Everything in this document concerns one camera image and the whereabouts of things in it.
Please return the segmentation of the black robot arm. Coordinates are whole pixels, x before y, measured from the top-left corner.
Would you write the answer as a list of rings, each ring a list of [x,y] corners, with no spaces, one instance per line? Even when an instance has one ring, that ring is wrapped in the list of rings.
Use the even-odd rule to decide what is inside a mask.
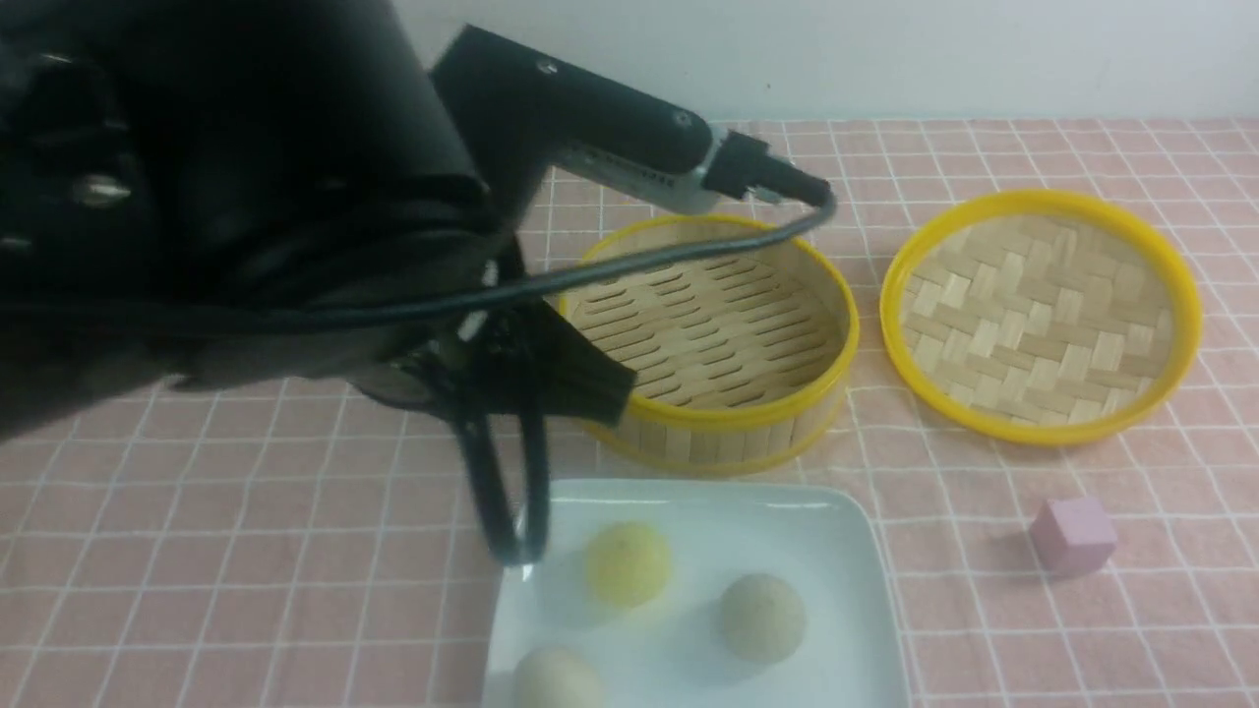
[[[487,545],[544,556],[546,418],[632,372],[516,231],[594,100],[390,1],[3,4],[3,440],[145,385],[344,380],[449,425]]]

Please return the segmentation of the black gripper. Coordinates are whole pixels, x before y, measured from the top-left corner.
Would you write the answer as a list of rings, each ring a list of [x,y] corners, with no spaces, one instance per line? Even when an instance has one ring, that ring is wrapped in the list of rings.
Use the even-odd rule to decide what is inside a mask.
[[[351,252],[349,301],[392,312],[369,328],[371,359],[350,382],[383,406],[449,421],[487,551],[533,564],[550,532],[545,416],[612,423],[633,372],[613,362],[530,290],[511,236],[397,236]],[[486,414],[517,414],[520,537]]]

